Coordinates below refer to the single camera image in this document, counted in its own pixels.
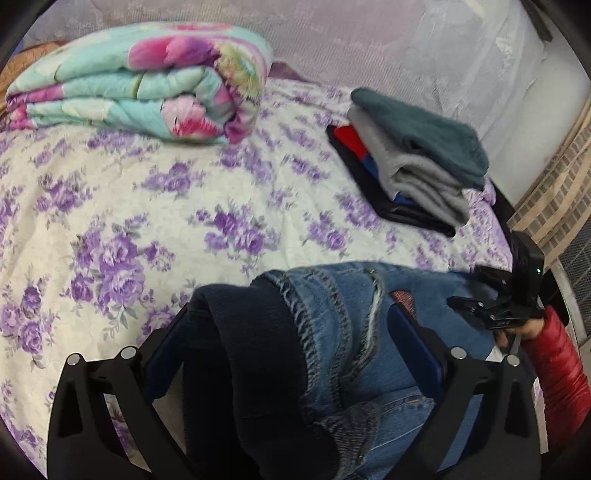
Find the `right hand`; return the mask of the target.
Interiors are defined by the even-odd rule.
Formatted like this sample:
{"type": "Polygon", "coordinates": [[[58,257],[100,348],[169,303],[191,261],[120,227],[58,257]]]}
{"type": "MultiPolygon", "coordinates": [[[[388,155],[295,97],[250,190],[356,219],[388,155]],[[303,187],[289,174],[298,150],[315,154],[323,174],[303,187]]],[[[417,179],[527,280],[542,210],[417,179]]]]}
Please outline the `right hand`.
{"type": "Polygon", "coordinates": [[[539,354],[543,345],[538,341],[545,327],[544,319],[530,319],[519,327],[497,330],[494,334],[497,346],[505,352],[517,354],[520,349],[526,353],[539,354]]]}

